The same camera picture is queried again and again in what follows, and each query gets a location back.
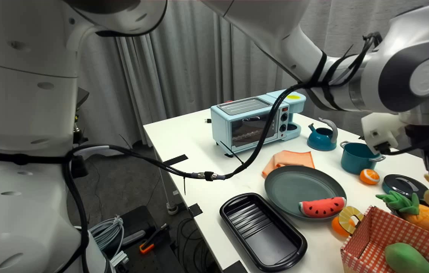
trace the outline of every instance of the green plate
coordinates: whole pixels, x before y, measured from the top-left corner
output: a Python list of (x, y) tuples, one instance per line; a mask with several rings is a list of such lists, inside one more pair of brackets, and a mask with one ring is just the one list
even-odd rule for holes
[(265, 179), (268, 198), (282, 211), (307, 221), (327, 221), (335, 217), (309, 218), (299, 210), (299, 202), (341, 196), (347, 199), (343, 187), (334, 178), (306, 166), (283, 166)]

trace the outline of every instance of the red checkered basket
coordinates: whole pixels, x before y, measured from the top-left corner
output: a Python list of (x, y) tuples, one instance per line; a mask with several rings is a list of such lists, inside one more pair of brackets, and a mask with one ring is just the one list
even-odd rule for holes
[(345, 273), (393, 273), (385, 247), (403, 242), (429, 262), (429, 232), (393, 214), (370, 206), (358, 228), (341, 247)]

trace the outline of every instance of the black tray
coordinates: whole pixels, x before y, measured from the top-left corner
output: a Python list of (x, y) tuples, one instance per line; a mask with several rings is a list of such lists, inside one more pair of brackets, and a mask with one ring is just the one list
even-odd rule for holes
[(256, 193), (231, 198), (219, 213), (262, 271), (291, 268), (307, 250), (304, 236)]

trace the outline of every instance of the light blue toaster oven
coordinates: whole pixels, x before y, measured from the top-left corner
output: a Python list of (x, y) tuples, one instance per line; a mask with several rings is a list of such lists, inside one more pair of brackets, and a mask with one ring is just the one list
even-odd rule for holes
[[(284, 90), (247, 99), (226, 102), (211, 107), (213, 138), (226, 155), (256, 146), (277, 97)], [(300, 135), (300, 126), (294, 123), (294, 114), (304, 109), (306, 97), (292, 92), (284, 99), (268, 131), (264, 143), (290, 140)]]

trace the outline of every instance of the toy pineapple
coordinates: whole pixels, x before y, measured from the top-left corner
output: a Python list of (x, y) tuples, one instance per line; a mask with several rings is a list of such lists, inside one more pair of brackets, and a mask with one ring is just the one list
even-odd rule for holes
[(383, 200), (390, 209), (398, 211), (403, 219), (429, 231), (429, 207), (420, 204), (416, 193), (412, 194), (411, 201), (393, 190), (390, 194), (378, 194), (376, 197)]

